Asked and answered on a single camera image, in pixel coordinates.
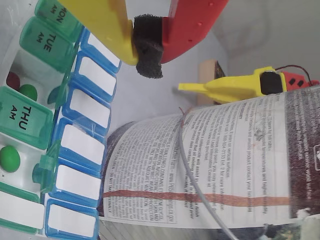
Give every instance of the white surface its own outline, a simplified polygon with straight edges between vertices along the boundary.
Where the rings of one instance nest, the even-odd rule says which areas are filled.
[[[75,126],[69,124],[65,126],[61,146],[80,154],[96,164],[100,165],[102,163],[105,146]]]
[[[0,191],[0,218],[42,229],[45,206]]]
[[[50,206],[48,226],[64,232],[92,237],[96,219],[77,211],[52,204]]]
[[[15,172],[7,172],[0,167],[0,182],[40,195],[40,184],[33,182],[32,172],[46,151],[0,132],[0,150],[6,146],[13,146],[18,151],[20,166]]]
[[[105,47],[92,33],[89,36],[88,44],[95,46],[95,48],[102,53],[113,65],[119,67],[120,59],[117,58],[108,48]]]
[[[318,0],[229,0],[214,25],[229,55],[229,74],[294,64],[320,80],[319,9]]]
[[[101,179],[87,175],[65,165],[59,165],[55,186],[58,189],[98,200]]]
[[[91,58],[86,56],[82,58],[79,74],[86,76],[109,95],[114,94],[116,79],[92,61]]]
[[[108,127],[110,109],[79,89],[72,93],[70,109],[79,112],[104,128]]]

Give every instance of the green pill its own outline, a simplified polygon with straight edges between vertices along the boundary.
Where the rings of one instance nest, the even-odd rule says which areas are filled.
[[[20,87],[19,92],[26,97],[32,99],[33,101],[37,101],[38,99],[38,93],[34,86],[30,84],[25,84]]]
[[[0,150],[0,166],[9,173],[14,173],[20,166],[20,155],[13,146],[5,146]]]

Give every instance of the pill compartment lid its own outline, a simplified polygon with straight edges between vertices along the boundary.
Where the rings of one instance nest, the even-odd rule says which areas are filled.
[[[53,126],[53,112],[7,87],[0,87],[0,132],[45,150]]]
[[[44,214],[37,194],[0,182],[0,226],[36,234],[43,228]]]
[[[57,29],[70,42],[76,42],[82,24],[57,0],[39,0],[34,14]]]

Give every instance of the yellow toy gripper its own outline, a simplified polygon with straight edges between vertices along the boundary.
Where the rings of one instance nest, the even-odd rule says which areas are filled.
[[[256,69],[252,75],[225,76],[204,84],[180,83],[178,89],[205,94],[220,104],[287,91],[284,74],[271,66]]]
[[[132,43],[133,23],[128,20],[125,0],[59,0],[114,55],[128,65],[137,65]]]

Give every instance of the green pill organizer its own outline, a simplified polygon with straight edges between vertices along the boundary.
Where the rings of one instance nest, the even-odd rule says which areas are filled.
[[[45,150],[53,117],[50,109],[9,87],[0,87],[0,132]]]
[[[57,0],[38,1],[34,14],[57,29],[67,40],[74,43],[82,31],[82,24]]]
[[[67,71],[74,50],[70,41],[35,16],[25,24],[20,36],[20,46],[61,73]]]

